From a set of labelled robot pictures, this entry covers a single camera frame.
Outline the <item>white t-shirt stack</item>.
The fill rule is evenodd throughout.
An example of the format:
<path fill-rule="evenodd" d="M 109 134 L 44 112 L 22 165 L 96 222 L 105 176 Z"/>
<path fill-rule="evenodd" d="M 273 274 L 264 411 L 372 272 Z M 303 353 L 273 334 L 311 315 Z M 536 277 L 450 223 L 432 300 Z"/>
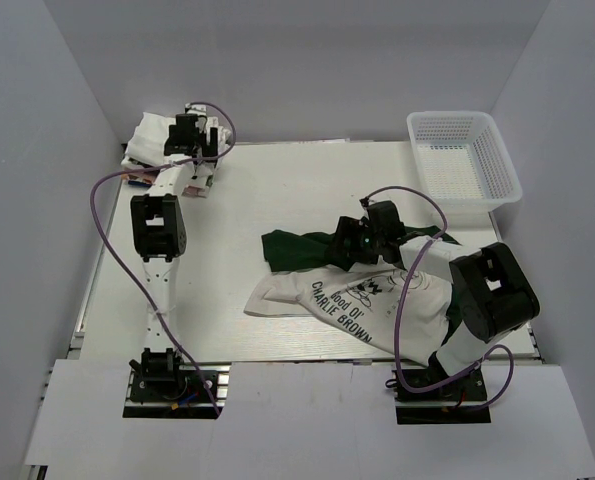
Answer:
<path fill-rule="evenodd" d="M 136 170 L 164 164 L 164 144 L 169 137 L 169 127 L 175 123 L 176 120 L 172 117 L 143 113 L 121 161 L 123 179 L 143 187 L 150 187 L 155 182 L 156 172 L 136 173 Z M 207 197 L 222 162 L 223 160 L 219 159 L 200 165 L 189 180 L 183 195 Z"/>

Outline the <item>white green Charlie Brown t-shirt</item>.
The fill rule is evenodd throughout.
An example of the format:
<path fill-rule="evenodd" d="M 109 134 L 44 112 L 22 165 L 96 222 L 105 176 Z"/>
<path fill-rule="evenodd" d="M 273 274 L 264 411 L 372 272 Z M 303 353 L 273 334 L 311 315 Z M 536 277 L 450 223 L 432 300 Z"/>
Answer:
<path fill-rule="evenodd" d="M 256 317 L 312 316 L 351 337 L 394 353 L 394 320 L 405 271 L 379 261 L 349 270 L 332 265 L 328 233 L 274 230 L 262 236 L 271 272 L 250 295 L 244 312 Z M 460 318 L 450 284 L 415 273 L 400 334 L 402 357 L 422 365 L 444 344 Z"/>

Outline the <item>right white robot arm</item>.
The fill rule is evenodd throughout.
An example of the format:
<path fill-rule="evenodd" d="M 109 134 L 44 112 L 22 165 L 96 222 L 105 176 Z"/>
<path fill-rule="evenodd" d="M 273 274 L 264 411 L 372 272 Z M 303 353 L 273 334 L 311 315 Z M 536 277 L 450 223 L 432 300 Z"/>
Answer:
<path fill-rule="evenodd" d="M 394 320 L 395 362 L 401 364 L 400 330 L 415 273 L 450 284 L 460 321 L 444 344 L 430 354 L 428 384 L 449 399 L 465 385 L 497 342 L 540 313 L 538 298 L 510 248 L 500 242 L 470 248 L 447 242 L 444 229 L 430 235 L 400 220 L 389 200 L 361 200 L 364 215 L 339 218 L 326 256 L 335 263 L 376 265 L 380 260 L 405 271 Z"/>

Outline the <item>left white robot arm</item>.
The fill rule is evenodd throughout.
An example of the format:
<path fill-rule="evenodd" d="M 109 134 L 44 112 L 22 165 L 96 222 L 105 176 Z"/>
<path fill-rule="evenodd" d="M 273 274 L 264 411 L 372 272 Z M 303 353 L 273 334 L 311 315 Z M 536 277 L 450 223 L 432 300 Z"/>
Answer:
<path fill-rule="evenodd" d="M 180 197 L 207 196 L 219 168 L 214 162 L 166 166 L 215 154 L 222 146 L 219 121 L 202 104 L 188 104 L 174 118 L 145 113 L 128 142 L 122 166 L 130 180 L 143 180 L 148 186 L 145 193 L 133 196 L 130 213 L 134 247 L 155 302 L 147 305 L 145 339 L 145 349 L 152 354 L 178 350 L 168 334 L 177 332 L 175 283 L 187 245 Z"/>

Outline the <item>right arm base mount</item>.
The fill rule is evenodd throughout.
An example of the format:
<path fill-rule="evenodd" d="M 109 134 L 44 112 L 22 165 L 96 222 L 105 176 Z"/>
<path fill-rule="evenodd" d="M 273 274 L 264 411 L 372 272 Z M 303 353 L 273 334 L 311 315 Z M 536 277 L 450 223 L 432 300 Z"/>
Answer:
<path fill-rule="evenodd" d="M 393 374 L 385 388 L 394 394 L 398 425 L 474 425 L 490 424 L 488 400 L 480 370 L 449 385 L 425 393 L 411 393 Z"/>

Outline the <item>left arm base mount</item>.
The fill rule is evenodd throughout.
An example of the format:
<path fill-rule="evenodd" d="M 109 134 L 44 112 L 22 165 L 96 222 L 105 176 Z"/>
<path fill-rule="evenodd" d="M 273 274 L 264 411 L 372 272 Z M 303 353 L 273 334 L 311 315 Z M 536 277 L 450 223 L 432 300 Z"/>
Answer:
<path fill-rule="evenodd" d="M 146 349 L 129 366 L 122 413 L 127 419 L 215 420 L 225 406 L 227 365 L 196 369 L 169 348 Z"/>

